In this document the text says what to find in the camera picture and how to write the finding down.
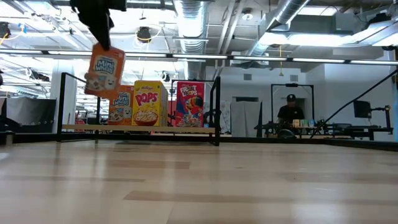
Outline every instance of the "man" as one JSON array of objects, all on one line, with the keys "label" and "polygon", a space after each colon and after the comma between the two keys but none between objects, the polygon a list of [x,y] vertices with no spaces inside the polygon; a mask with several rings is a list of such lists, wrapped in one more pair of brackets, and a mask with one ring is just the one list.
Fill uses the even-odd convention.
[{"label": "man", "polygon": [[304,119],[304,113],[301,108],[296,106],[296,96],[290,94],[286,98],[287,105],[281,107],[278,113],[279,123],[292,124],[294,119]]}]

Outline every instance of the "black cap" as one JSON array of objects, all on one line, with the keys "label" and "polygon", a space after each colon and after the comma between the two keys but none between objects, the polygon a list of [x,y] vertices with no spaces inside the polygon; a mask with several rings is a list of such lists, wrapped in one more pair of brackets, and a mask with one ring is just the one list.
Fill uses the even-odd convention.
[{"label": "black cap", "polygon": [[289,94],[289,95],[287,95],[286,100],[288,102],[294,102],[294,101],[296,101],[296,96],[294,94]]}]

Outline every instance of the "orange cereal box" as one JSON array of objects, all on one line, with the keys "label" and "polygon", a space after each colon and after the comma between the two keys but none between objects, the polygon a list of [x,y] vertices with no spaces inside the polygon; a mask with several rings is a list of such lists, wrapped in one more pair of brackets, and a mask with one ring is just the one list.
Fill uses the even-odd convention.
[{"label": "orange cereal box", "polygon": [[117,98],[124,60],[124,51],[114,47],[105,51],[100,44],[94,45],[90,67],[85,75],[85,94],[107,99]]},{"label": "orange cereal box", "polygon": [[132,124],[132,101],[134,86],[121,85],[117,98],[109,99],[108,125]]},{"label": "orange cereal box", "polygon": [[132,125],[167,126],[168,97],[161,81],[135,81]]}]

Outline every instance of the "wooden floor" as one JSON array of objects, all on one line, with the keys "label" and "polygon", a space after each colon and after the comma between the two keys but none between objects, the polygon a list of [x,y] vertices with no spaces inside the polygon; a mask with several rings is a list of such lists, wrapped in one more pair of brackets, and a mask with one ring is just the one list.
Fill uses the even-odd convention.
[{"label": "wooden floor", "polygon": [[121,141],[2,147],[0,223],[398,223],[398,153]]}]

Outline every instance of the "froot loops cereal box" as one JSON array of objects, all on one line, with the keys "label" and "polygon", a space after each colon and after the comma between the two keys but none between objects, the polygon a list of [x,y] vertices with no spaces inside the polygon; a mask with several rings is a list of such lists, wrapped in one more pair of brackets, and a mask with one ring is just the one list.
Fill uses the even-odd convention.
[{"label": "froot loops cereal box", "polygon": [[117,98],[109,99],[108,125],[132,124],[134,86],[121,85]]},{"label": "froot loops cereal box", "polygon": [[203,126],[203,97],[205,84],[200,82],[177,83],[175,123],[178,127]]},{"label": "froot loops cereal box", "polygon": [[114,47],[105,51],[100,44],[94,45],[90,67],[85,75],[85,94],[117,98],[124,61],[124,51]]},{"label": "froot loops cereal box", "polygon": [[167,100],[161,81],[135,81],[132,125],[167,126]]}]

